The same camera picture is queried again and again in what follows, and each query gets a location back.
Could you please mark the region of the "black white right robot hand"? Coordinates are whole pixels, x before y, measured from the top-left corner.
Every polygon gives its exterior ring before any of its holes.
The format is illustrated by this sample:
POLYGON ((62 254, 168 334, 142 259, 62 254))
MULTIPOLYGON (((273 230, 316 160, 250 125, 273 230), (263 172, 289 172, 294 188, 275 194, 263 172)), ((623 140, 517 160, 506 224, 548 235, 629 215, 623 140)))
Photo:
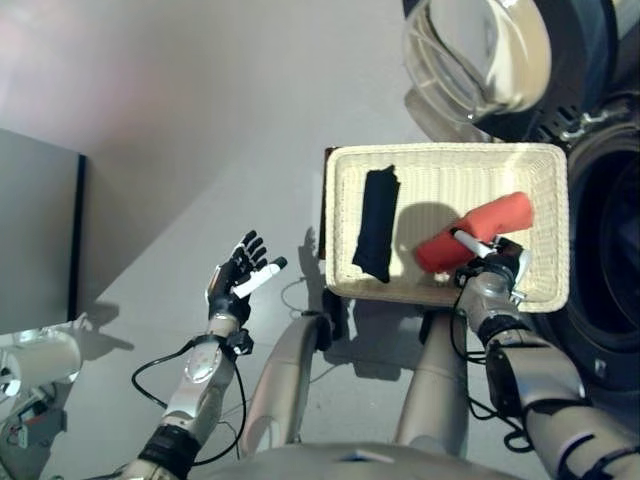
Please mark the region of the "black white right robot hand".
POLYGON ((460 228, 452 228, 450 233, 473 254, 466 265, 455 271, 454 283, 458 287, 489 272, 505 278, 508 290, 513 291, 531 263, 531 252, 507 237, 496 235, 490 242, 483 242, 460 228))

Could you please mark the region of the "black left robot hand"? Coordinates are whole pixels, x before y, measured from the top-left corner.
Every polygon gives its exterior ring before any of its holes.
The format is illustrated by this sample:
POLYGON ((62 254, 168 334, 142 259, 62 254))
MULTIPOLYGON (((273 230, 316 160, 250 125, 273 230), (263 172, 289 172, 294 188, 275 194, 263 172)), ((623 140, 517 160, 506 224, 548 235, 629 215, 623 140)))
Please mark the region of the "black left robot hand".
POLYGON ((255 230, 246 233, 234 246, 228 259, 218 265, 206 290, 208 316, 233 316, 243 325, 250 316, 250 296, 288 265, 280 256, 266 257, 264 240, 255 230))

